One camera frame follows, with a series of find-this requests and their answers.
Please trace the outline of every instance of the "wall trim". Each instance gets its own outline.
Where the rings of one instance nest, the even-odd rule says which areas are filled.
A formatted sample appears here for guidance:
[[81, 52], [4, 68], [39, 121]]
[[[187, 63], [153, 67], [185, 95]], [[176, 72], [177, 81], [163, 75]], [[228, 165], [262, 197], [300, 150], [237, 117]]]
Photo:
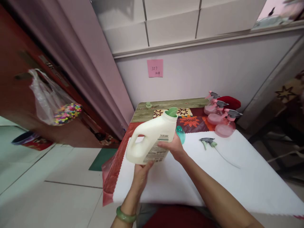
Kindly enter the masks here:
[[120, 59], [120, 58], [142, 55], [142, 54], [147, 54], [147, 53], [175, 50], [175, 49], [199, 46], [199, 45], [204, 45], [204, 44], [219, 43], [219, 42], [224, 42], [224, 41], [237, 40], [237, 39], [262, 36], [262, 35], [268, 35], [268, 34], [275, 34], [275, 33], [281, 33], [281, 32], [287, 32], [287, 31], [299, 30], [299, 29], [304, 29], [304, 20], [295, 21], [295, 22], [291, 22], [291, 23], [288, 23], [285, 25], [280, 25], [280, 26], [272, 26], [272, 27], [267, 27], [267, 28], [255, 28], [255, 29], [246, 30], [246, 31], [222, 34], [222, 35], [218, 35], [218, 36], [214, 36], [214, 37], [210, 37], [210, 38], [195, 39], [193, 41], [187, 41], [187, 42], [182, 42], [182, 43], [176, 43], [176, 44], [170, 44], [170, 45], [164, 45], [164, 46], [158, 46], [158, 47], [148, 47], [148, 48], [140, 49], [140, 50], [136, 50], [136, 51], [114, 53], [113, 58]]

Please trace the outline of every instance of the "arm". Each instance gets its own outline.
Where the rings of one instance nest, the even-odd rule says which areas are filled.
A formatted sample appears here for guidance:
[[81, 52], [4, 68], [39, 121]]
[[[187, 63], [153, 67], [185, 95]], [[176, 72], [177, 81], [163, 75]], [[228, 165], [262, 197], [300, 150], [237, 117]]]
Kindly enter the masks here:
[[174, 159], [183, 166], [221, 227], [263, 227], [223, 186], [188, 156], [177, 134], [172, 142], [159, 142], [158, 146], [169, 149]]
[[[147, 175], [152, 165], [152, 161], [148, 162], [146, 166], [135, 165], [131, 188], [120, 207], [122, 213], [130, 216], [136, 214], [137, 205], [139, 203], [140, 196], [142, 195], [142, 192], [147, 184]], [[116, 216], [111, 228], [132, 228], [132, 226], [133, 223], [126, 223]]]

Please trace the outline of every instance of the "trash bin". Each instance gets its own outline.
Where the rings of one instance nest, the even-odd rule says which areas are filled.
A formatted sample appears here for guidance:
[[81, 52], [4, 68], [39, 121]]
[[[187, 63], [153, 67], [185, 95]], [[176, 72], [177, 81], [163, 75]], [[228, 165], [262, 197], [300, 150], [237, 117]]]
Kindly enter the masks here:
[[35, 150], [44, 150], [48, 148], [53, 142], [39, 136], [38, 134], [28, 131], [18, 136], [12, 141], [13, 145], [22, 145]]

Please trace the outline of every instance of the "jug label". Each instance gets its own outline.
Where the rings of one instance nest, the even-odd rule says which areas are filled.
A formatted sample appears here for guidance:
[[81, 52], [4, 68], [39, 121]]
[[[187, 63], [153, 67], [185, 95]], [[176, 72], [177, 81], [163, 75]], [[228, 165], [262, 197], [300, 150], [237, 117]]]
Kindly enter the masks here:
[[160, 135], [157, 141], [152, 146], [151, 150], [146, 155], [144, 162], [155, 161], [161, 162], [168, 153], [168, 150], [162, 147], [157, 146], [159, 141], [169, 141], [169, 135]]

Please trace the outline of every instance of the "pink spray bottle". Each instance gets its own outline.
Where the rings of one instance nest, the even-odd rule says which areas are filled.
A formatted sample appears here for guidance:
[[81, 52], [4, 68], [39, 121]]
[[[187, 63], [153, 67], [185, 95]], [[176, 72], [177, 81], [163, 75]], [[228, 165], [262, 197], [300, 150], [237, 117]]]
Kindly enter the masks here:
[[216, 125], [214, 131], [218, 136], [228, 138], [235, 131], [235, 118], [242, 114], [232, 109], [225, 109], [224, 111], [228, 114], [227, 119]]
[[227, 112], [224, 113], [223, 110], [224, 110], [224, 106], [229, 104], [226, 104], [223, 101], [217, 101], [216, 105], [217, 105], [216, 112], [210, 113], [207, 118], [207, 121], [213, 125], [218, 125], [219, 123], [224, 121], [224, 118], [228, 115]]
[[209, 95], [208, 95], [208, 97], [206, 97], [206, 99], [208, 99], [209, 97], [212, 97], [212, 100], [211, 100], [210, 104], [208, 104], [204, 107], [204, 113], [206, 115], [216, 112], [216, 102], [217, 102], [217, 98], [219, 98], [220, 96], [217, 93], [209, 91]]

